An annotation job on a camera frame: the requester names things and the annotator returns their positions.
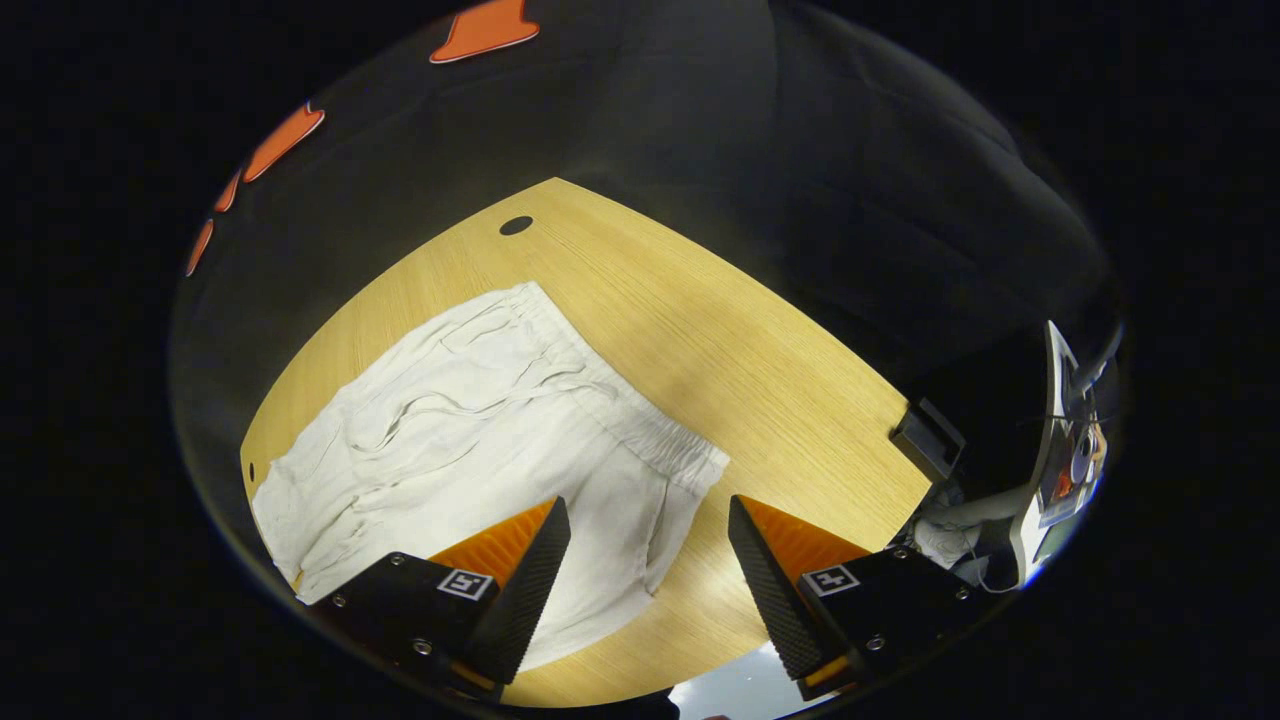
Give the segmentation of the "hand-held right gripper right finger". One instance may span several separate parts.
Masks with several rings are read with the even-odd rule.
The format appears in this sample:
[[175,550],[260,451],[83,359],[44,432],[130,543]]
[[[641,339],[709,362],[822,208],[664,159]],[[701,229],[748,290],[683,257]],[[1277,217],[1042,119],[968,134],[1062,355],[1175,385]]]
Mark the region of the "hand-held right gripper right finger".
[[986,615],[986,593],[915,550],[872,552],[746,495],[728,538],[804,700],[863,691],[934,656]]

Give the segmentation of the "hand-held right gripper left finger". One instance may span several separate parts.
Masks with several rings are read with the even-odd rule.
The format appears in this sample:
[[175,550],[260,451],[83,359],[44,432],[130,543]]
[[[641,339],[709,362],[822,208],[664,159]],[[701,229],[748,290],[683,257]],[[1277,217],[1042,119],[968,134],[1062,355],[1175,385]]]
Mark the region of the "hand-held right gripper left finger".
[[570,539],[566,501],[554,497],[428,559],[385,553],[308,615],[417,689],[498,701],[518,674]]

